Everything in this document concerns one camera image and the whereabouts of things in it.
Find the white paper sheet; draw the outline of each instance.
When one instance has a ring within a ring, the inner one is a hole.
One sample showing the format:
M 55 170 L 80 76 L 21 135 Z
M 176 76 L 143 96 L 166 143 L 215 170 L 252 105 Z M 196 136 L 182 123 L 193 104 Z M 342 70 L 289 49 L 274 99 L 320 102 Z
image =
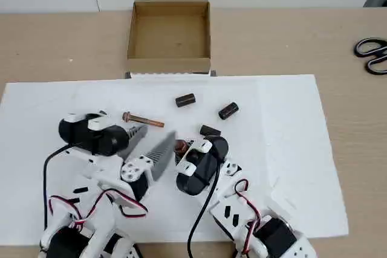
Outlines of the white paper sheet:
M 174 97 L 190 92 L 197 103 L 177 108 Z M 231 101 L 239 104 L 240 112 L 220 120 L 216 113 Z M 134 155 L 151 149 L 170 130 L 186 138 L 197 137 L 201 123 L 218 128 L 230 143 L 232 157 L 252 173 L 255 190 L 267 190 L 268 177 L 281 176 L 297 208 L 301 230 L 311 237 L 348 232 L 313 76 L 15 83 L 7 85 L 0 107 L 0 227 L 7 229 L 0 233 L 0 244 L 38 243 L 43 220 L 42 164 L 63 145 L 58 121 L 70 111 L 99 109 L 117 118 L 123 110 L 131 110 L 166 122 L 164 129 L 150 128 Z M 310 128 L 300 128 L 304 124 Z M 49 194 L 69 186 L 71 175 L 81 166 L 64 156 L 55 158 L 49 166 Z M 139 242 L 185 241 L 200 209 L 195 199 L 177 190 L 173 164 L 144 203 L 151 209 L 146 219 L 123 220 L 120 225 Z M 174 207 L 166 213 L 161 204 Z M 194 239 L 227 240 L 208 216 Z

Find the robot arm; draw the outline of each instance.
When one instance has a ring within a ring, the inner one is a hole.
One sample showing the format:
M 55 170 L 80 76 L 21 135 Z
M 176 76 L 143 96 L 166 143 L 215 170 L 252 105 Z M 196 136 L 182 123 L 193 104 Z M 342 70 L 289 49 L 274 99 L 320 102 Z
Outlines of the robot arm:
M 126 218 L 145 216 L 140 203 L 161 177 L 173 154 L 172 132 L 152 150 L 130 157 L 147 127 L 125 131 L 100 114 L 69 114 L 59 124 L 59 134 L 69 144 L 72 158 L 86 163 L 67 192 L 49 199 L 53 215 L 41 239 L 45 258 L 139 258 L 134 241 L 117 228 L 114 209 Z M 127 208 L 141 208 L 128 213 Z
M 289 224 L 291 214 L 271 194 L 255 204 L 244 171 L 226 158 L 227 141 L 206 137 L 196 141 L 178 141 L 176 152 L 177 186 L 204 204 L 213 183 L 216 158 L 223 163 L 215 192 L 207 207 L 215 222 L 234 241 L 237 254 L 255 258 L 315 258 L 317 254 L 307 238 Z

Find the metal pin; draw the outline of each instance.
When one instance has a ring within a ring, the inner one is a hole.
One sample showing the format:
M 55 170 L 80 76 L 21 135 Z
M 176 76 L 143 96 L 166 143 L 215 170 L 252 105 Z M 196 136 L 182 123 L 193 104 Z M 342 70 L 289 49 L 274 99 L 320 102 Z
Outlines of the metal pin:
M 134 122 L 149 124 L 149 125 L 156 126 L 156 127 L 164 127 L 164 123 L 162 123 L 162 122 L 139 117 L 139 116 L 135 116 L 135 115 L 130 114 L 129 111 L 125 112 L 122 115 L 122 120 L 125 122 L 134 121 Z

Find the black cable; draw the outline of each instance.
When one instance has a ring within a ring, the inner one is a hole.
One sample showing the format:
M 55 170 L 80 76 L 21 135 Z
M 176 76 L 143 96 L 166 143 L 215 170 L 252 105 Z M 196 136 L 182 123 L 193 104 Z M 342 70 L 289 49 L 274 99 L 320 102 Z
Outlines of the black cable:
M 62 153 L 63 151 L 66 151 L 67 149 L 70 149 L 74 146 L 77 146 L 77 145 L 79 145 L 79 143 L 66 144 L 64 147 L 61 147 L 57 151 L 51 153 L 44 162 L 44 165 L 43 165 L 44 230 L 47 229 L 47 166 L 48 166 L 48 162 L 56 155 Z
M 200 210 L 200 212 L 199 212 L 199 215 L 198 215 L 198 217 L 196 218 L 195 223 L 193 223 L 191 232 L 189 233 L 189 236 L 188 236 L 188 240 L 187 240 L 187 251 L 188 251 L 188 256 L 189 256 L 189 258 L 194 258 L 194 257 L 192 256 L 192 252 L 191 252 L 191 241 L 192 241 L 192 236 L 194 235 L 194 232 L 195 232 L 195 230 L 196 230 L 196 228 L 197 228 L 197 226 L 198 226 L 198 224 L 199 224 L 201 218 L 203 217 L 203 214 L 204 214 L 204 212 L 206 211 L 206 208 L 207 208 L 208 204 L 210 203 L 210 200 L 211 200 L 212 195 L 213 195 L 213 193 L 214 193 L 214 191 L 215 191 L 215 188 L 216 188 L 216 184 L 218 183 L 218 180 L 219 180 L 219 175 L 220 175 L 220 165 L 221 165 L 221 163 L 223 162 L 223 160 L 219 157 L 218 151 L 217 151 L 214 147 L 211 148 L 211 151 L 214 152 L 214 153 L 212 153 L 212 156 L 216 158 L 216 171 L 215 171 L 215 177 L 214 177 L 214 179 L 213 179 L 213 184 L 212 184 L 211 189 L 210 189 L 210 192 L 209 192 L 209 194 L 208 194 L 208 196 L 207 196 L 207 198 L 206 198 L 206 201 L 204 202 L 204 204 L 203 204 L 203 206 L 202 206 L 202 208 L 201 208 L 201 210 Z

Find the black cylinder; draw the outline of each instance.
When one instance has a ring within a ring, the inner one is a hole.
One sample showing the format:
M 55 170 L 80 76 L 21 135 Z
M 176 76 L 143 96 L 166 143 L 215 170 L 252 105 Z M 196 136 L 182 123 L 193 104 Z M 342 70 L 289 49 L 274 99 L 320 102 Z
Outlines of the black cylinder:
M 225 108 L 219 111 L 219 117 L 222 120 L 229 118 L 232 114 L 239 110 L 238 105 L 235 102 L 227 105 Z
M 203 125 L 200 128 L 200 134 L 204 136 L 207 136 L 207 135 L 220 136 L 220 133 L 221 132 L 219 130 L 212 128 L 210 126 Z
M 179 108 L 183 107 L 183 106 L 187 106 L 187 105 L 195 103 L 195 102 L 196 102 L 195 95 L 193 95 L 192 93 L 188 94 L 188 95 L 181 96 L 179 98 L 176 98 L 176 105 Z

